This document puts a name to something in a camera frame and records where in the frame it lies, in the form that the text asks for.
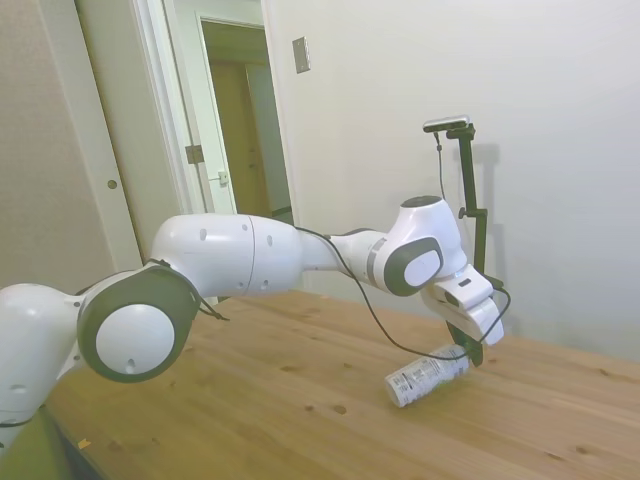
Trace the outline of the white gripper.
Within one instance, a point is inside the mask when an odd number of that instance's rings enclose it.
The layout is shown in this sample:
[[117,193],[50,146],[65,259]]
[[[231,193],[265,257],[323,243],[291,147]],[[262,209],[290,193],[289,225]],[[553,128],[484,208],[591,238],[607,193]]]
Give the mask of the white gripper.
[[492,346],[504,338],[499,309],[490,297],[475,306],[464,307],[449,292],[439,287],[426,287],[422,299],[431,311],[448,322],[454,343],[466,351],[474,367],[480,367],[484,361],[483,344]]

